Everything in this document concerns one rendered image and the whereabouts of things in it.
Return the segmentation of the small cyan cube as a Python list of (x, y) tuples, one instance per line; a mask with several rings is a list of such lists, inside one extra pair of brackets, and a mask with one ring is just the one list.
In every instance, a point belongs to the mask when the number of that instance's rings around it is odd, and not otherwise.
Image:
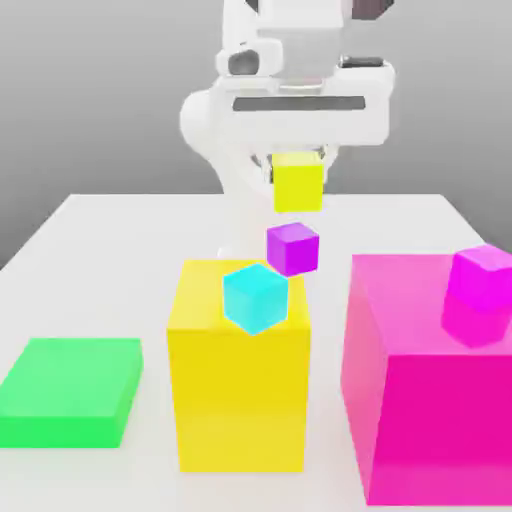
[(222, 279), (224, 316), (251, 336), (288, 317), (288, 280), (261, 263)]

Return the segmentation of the small magenta cube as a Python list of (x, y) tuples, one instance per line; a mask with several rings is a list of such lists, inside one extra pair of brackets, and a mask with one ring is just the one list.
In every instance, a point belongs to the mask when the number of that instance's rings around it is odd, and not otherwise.
[(512, 253), (484, 244), (454, 254), (442, 327), (469, 347), (502, 340), (512, 324)]

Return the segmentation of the small yellow cube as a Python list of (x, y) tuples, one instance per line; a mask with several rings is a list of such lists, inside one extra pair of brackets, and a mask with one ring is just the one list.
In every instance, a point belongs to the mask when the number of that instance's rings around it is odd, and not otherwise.
[(322, 209), (324, 166), (317, 152), (272, 155), (274, 210), (278, 213)]

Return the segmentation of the large yellow box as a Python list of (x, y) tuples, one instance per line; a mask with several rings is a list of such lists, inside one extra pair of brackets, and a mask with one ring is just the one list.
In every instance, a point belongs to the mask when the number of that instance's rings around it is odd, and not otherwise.
[(247, 260), (184, 262), (167, 327), (179, 468), (304, 467), (311, 324), (304, 280), (287, 280), (282, 322), (251, 335), (224, 313), (225, 276)]

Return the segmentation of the large green box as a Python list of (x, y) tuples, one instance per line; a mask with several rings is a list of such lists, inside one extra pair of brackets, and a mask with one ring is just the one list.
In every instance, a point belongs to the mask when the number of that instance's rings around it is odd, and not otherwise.
[(138, 338), (33, 338), (0, 383), (0, 448), (118, 448), (143, 370)]

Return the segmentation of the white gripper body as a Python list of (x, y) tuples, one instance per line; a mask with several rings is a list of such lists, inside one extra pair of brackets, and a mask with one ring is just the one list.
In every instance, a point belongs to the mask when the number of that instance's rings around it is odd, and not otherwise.
[(373, 146), (389, 134), (391, 79), (332, 76), (320, 87), (276, 79), (220, 79), (214, 122), (220, 134), (256, 152)]

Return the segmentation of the small purple cube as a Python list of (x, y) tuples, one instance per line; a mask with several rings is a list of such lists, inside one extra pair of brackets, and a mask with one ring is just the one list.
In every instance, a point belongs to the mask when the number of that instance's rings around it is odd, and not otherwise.
[(268, 228), (267, 262), (285, 277), (315, 271), (319, 241), (319, 235), (300, 222)]

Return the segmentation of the large pink box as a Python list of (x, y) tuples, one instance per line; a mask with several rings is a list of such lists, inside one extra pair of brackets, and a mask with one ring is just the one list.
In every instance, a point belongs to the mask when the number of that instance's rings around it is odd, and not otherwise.
[(441, 325), (454, 254), (352, 259), (341, 390), (370, 505), (512, 505), (512, 324)]

